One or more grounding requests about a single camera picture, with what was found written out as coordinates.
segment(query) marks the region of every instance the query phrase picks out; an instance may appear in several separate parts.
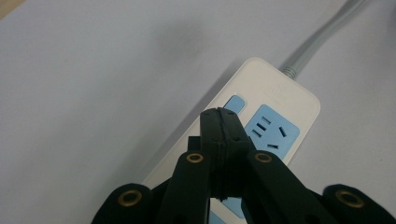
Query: outlet socket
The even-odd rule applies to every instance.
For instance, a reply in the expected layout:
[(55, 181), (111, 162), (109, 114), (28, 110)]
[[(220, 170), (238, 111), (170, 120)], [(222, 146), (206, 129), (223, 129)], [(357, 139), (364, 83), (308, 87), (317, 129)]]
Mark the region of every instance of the outlet socket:
[(300, 130), (268, 105), (261, 105), (245, 127), (258, 150), (270, 151), (281, 160), (288, 154)]

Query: power strip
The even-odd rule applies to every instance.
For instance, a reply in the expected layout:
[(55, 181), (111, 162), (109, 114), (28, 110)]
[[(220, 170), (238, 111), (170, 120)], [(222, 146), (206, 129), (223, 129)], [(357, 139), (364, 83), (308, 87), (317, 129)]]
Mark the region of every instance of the power strip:
[[(264, 60), (247, 60), (206, 107), (226, 107), (239, 119), (258, 150), (289, 163), (318, 116), (318, 98)], [(144, 181), (154, 188), (172, 176), (189, 136), (199, 136), (199, 118), (184, 132)], [(209, 223), (246, 223), (240, 199), (211, 199)]]

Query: power cord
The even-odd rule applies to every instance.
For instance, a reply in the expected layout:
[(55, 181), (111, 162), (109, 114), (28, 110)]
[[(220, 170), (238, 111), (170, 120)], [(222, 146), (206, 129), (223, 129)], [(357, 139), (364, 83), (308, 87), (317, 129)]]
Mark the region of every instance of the power cord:
[(345, 21), (360, 8), (366, 0), (348, 0), (326, 24), (311, 35), (293, 54), (283, 63), (280, 71), (291, 79), (295, 79), (320, 46)]

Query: white table surface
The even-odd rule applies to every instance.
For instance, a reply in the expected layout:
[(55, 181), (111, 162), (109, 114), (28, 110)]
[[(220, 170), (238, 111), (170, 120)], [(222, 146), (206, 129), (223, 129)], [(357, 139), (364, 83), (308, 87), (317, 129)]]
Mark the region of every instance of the white table surface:
[[(341, 0), (26, 1), (0, 20), (0, 223), (89, 223), (250, 57), (278, 67)], [(297, 81), (321, 112), (290, 163), (396, 216), (396, 2), (371, 1)]]

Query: light blue socket panel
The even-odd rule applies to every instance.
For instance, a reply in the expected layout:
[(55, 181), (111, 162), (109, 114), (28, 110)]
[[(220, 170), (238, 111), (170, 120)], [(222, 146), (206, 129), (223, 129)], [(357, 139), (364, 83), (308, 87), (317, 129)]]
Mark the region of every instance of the light blue socket panel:
[(300, 134), (300, 130), (268, 105), (259, 110), (245, 127), (258, 150), (270, 151), (283, 160)]
[[(224, 108), (238, 114), (245, 106), (245, 101), (234, 95)], [(262, 105), (245, 127), (247, 135), (258, 150), (266, 150), (276, 154), (283, 160), (288, 154), (300, 130), (287, 119), (283, 118), (268, 105)], [(241, 199), (229, 198), (222, 203), (238, 217), (245, 218), (241, 209)], [(219, 217), (211, 213), (210, 224), (224, 223)]]

